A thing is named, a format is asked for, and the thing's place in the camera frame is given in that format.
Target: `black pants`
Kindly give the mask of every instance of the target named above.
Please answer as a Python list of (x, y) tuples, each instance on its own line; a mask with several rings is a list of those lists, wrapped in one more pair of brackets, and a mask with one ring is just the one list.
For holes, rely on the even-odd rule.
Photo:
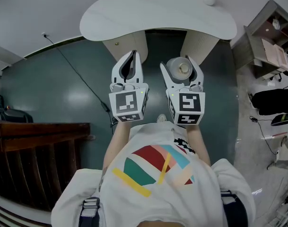
[(288, 89), (275, 89), (256, 93), (252, 104), (260, 115), (288, 113)]

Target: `dark green floor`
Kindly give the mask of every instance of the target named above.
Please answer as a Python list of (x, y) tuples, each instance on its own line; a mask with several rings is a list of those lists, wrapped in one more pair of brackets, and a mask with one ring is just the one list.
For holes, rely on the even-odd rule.
[[(143, 64), (149, 100), (145, 118), (155, 122), (161, 113), (171, 119), (160, 62), (179, 56), (181, 34), (147, 34), (148, 58)], [(101, 42), (79, 41), (60, 47), (91, 88), (109, 105), (110, 75), (115, 60)], [(202, 63), (205, 115), (200, 123), (211, 161), (233, 163), (237, 138), (237, 82), (230, 45), (219, 42)], [(81, 148), (82, 167), (101, 169), (111, 139), (109, 118), (98, 99), (56, 49), (20, 61), (3, 72), (0, 93), (5, 104), (28, 112), (34, 122), (90, 122), (96, 140)]]

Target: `table leg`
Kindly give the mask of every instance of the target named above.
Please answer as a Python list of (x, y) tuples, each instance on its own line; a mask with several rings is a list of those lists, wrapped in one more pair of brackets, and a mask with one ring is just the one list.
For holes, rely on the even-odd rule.
[(182, 57), (188, 55), (200, 65), (219, 40), (219, 38), (212, 35), (195, 30), (188, 30), (180, 55)]
[(103, 44), (116, 59), (116, 61), (120, 60), (123, 55), (132, 50), (137, 50), (139, 52), (141, 63), (146, 60), (148, 55), (144, 30), (124, 35), (116, 39), (103, 41)]

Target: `yellow stripe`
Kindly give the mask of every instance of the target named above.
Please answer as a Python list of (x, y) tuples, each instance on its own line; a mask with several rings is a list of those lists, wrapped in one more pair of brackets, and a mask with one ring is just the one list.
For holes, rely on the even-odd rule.
[(161, 171), (161, 175), (159, 177), (159, 180), (158, 180), (158, 184), (162, 184), (163, 180), (164, 180), (164, 177), (165, 177), (165, 173), (166, 173), (166, 169), (167, 169), (167, 166), (169, 164), (169, 161), (170, 161), (170, 157), (171, 157), (171, 154), (168, 153), (167, 156), (166, 156), (166, 160), (165, 160), (165, 163), (163, 165), (163, 169)]
[(149, 197), (152, 192), (144, 187), (142, 187), (140, 184), (135, 182), (130, 176), (126, 175), (124, 172), (122, 172), (118, 168), (114, 168), (112, 170), (113, 174), (117, 177), (121, 178), (128, 186), (133, 188), (136, 192), (143, 195), (144, 197)]

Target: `forearm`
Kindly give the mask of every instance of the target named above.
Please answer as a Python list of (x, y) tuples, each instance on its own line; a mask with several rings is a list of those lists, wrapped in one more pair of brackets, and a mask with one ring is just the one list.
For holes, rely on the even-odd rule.
[(196, 152), (199, 158), (207, 165), (211, 166), (210, 158), (198, 125), (189, 125), (186, 127), (188, 144)]
[(110, 144), (104, 156), (103, 169), (109, 166), (109, 164), (113, 161), (116, 155), (128, 143), (130, 128), (130, 122), (118, 122), (115, 133), (111, 138)]

